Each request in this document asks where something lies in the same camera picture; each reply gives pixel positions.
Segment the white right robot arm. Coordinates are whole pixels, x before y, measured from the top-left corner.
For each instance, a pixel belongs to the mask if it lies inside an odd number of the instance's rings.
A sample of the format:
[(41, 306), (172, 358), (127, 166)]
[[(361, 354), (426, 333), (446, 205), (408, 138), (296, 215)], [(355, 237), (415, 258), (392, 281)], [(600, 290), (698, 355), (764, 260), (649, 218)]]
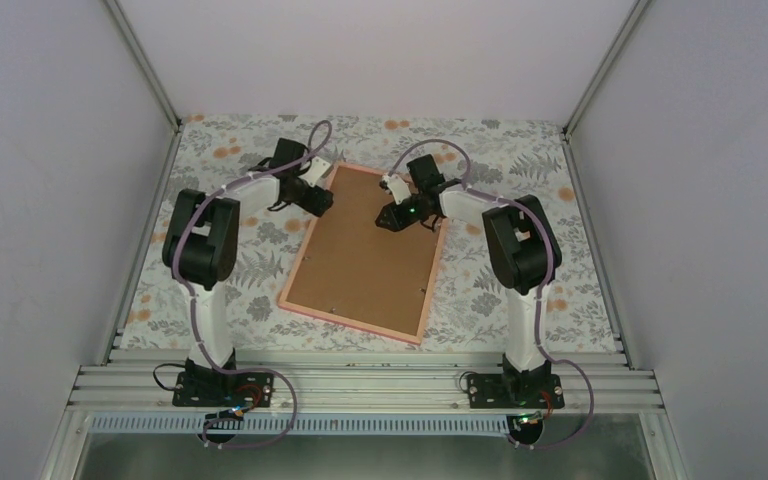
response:
[(481, 229), (496, 280), (507, 289), (508, 342), (503, 354), (504, 399), (525, 407), (550, 375), (538, 326), (544, 313), (543, 289), (555, 280), (562, 253), (541, 201), (497, 197), (447, 180), (429, 155), (408, 163), (410, 181), (389, 173), (379, 186), (393, 201), (382, 207), (377, 227), (402, 231), (426, 220), (454, 219)]

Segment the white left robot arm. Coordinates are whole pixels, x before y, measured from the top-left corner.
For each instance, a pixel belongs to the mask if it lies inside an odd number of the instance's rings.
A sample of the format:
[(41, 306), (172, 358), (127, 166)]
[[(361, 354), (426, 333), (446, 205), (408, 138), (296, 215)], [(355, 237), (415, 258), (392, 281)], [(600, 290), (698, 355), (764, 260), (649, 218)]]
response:
[(324, 179), (333, 164), (316, 148), (281, 138), (272, 156), (208, 194), (181, 190), (162, 249), (162, 261), (187, 297), (194, 345), (187, 361), (206, 369), (199, 392), (215, 405), (238, 391), (234, 346), (228, 333), (225, 283), (238, 258), (240, 221), (261, 210), (296, 205), (316, 217), (333, 205)]

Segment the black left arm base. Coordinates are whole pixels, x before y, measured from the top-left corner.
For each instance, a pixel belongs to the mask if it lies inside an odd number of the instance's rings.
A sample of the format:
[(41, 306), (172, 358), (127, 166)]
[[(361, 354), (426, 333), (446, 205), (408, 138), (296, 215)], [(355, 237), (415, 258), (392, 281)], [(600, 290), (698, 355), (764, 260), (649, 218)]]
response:
[(275, 376), (267, 372), (226, 375), (186, 360), (172, 391), (176, 407), (269, 407)]

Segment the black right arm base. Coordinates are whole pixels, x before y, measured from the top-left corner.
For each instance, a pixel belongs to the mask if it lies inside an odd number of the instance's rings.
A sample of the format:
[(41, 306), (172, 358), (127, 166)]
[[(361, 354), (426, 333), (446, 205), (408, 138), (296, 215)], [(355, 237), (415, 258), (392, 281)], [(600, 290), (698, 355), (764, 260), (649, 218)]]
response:
[(516, 371), (504, 361), (500, 373), (464, 372), (462, 390), (472, 409), (562, 409), (565, 407), (560, 377), (552, 363)]

